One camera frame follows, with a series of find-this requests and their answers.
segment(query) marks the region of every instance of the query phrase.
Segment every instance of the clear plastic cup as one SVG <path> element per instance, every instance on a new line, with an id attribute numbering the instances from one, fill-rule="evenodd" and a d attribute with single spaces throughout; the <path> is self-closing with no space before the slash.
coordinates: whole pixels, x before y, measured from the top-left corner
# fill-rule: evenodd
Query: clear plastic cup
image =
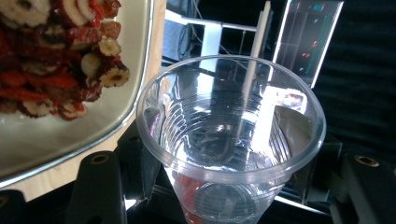
<path id="1" fill-rule="evenodd" d="M 171 65 L 143 89 L 136 114 L 188 223 L 257 223 L 318 153 L 326 130 L 299 77 L 247 56 Z"/>

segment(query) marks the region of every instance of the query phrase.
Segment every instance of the cup rim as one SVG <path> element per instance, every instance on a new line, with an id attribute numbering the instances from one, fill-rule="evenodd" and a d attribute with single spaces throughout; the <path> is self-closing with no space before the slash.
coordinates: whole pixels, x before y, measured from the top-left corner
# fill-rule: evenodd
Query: cup rim
<path id="1" fill-rule="evenodd" d="M 290 76 L 299 84 L 299 86 L 301 86 L 301 88 L 304 90 L 304 93 L 308 95 L 308 99 L 311 100 L 311 104 L 318 115 L 318 132 L 316 132 L 317 134 L 314 135 L 314 137 L 309 141 L 304 149 L 293 155 L 287 161 L 284 161 L 275 166 L 254 171 L 229 172 L 219 170 L 207 170 L 203 167 L 179 160 L 166 150 L 163 150 L 157 143 L 157 141 L 155 141 L 155 139 L 153 139 L 152 136 L 149 134 L 149 130 L 146 128 L 145 125 L 145 121 L 143 118 L 143 105 L 146 101 L 146 93 L 155 81 L 166 75 L 169 71 L 188 63 L 200 62 L 208 59 L 243 59 L 247 61 L 256 61 L 258 63 L 264 63 L 273 66 L 274 68 Z M 254 58 L 245 55 L 211 55 L 195 57 L 178 63 L 174 63 L 166 67 L 156 76 L 154 76 L 142 90 L 137 101 L 135 122 L 143 144 L 148 149 L 148 151 L 150 151 L 151 154 L 155 158 L 157 158 L 157 160 L 159 160 L 165 167 L 174 169 L 177 172 L 181 172 L 183 175 L 186 175 L 190 178 L 220 184 L 253 184 L 285 177 L 289 179 L 294 172 L 307 165 L 317 155 L 323 144 L 326 134 L 326 119 L 323 109 L 316 95 L 302 79 L 300 79 L 297 75 L 295 75 L 289 69 L 285 68 L 280 64 L 273 63 L 271 61 L 261 58 Z"/>

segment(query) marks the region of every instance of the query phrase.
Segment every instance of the plate rim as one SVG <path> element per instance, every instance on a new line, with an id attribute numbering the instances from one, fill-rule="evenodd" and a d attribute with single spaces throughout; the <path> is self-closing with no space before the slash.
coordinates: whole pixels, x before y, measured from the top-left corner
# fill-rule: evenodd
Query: plate rim
<path id="1" fill-rule="evenodd" d="M 9 186 L 11 184 L 15 184 L 19 181 L 22 181 L 23 179 L 26 179 L 28 177 L 31 177 L 33 175 L 37 175 L 39 173 L 42 173 L 56 165 L 59 165 L 65 161 L 68 161 L 70 159 L 73 159 L 74 157 L 80 155 L 81 153 L 84 153 L 88 150 L 90 150 L 93 147 L 98 146 L 99 144 L 105 142 L 108 138 L 113 136 L 115 133 L 117 133 L 122 127 L 124 127 L 129 119 L 132 117 L 132 115 L 135 112 L 136 106 L 137 106 L 137 100 L 141 94 L 141 91 L 144 88 L 145 84 L 145 79 L 147 76 L 147 71 L 149 68 L 149 53 L 151 49 L 151 39 L 152 39 L 152 31 L 153 31 L 153 16 L 154 16 L 154 1 L 155 0 L 146 0 L 146 4 L 148 4 L 148 29 L 146 30 L 146 36 L 145 36 L 145 45 L 146 48 L 144 50 L 144 64 L 143 64 L 143 69 L 142 69 L 142 74 L 140 76 L 140 84 L 136 93 L 136 97 L 134 99 L 134 103 L 132 104 L 131 108 L 128 109 L 128 112 L 125 113 L 125 117 L 120 121 L 119 124 L 117 124 L 113 129 L 109 130 L 108 132 L 102 134 L 101 136 L 98 136 L 94 140 L 92 140 L 90 143 L 85 145 L 84 147 L 79 147 L 71 152 L 65 153 L 59 158 L 56 158 L 52 161 L 48 161 L 45 163 L 42 163 L 40 165 L 37 165 L 36 167 L 33 168 L 28 168 L 25 171 L 22 171 L 18 174 L 13 174 L 9 176 L 5 176 L 4 178 L 0 179 L 0 189 L 4 188 L 6 186 Z"/>

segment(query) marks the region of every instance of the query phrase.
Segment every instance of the white plate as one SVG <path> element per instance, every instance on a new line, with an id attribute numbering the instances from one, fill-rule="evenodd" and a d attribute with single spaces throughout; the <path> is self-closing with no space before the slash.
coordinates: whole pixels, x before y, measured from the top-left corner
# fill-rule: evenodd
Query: white plate
<path id="1" fill-rule="evenodd" d="M 0 114 L 0 188 L 70 159 L 106 140 L 134 113 L 147 69 L 151 0 L 120 0 L 121 59 L 131 70 L 120 88 L 103 89 L 88 115 L 73 121 Z"/>

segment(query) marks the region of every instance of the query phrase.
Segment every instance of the screw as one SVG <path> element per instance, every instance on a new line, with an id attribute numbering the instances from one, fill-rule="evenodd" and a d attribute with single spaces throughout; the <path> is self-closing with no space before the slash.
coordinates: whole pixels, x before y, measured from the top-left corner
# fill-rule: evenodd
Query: screw
<path id="1" fill-rule="evenodd" d="M 97 165 L 108 160 L 107 155 L 97 155 L 91 159 L 91 164 Z"/>
<path id="2" fill-rule="evenodd" d="M 379 166 L 379 162 L 373 158 L 366 157 L 366 156 L 355 156 L 355 161 L 370 167 L 377 167 Z"/>

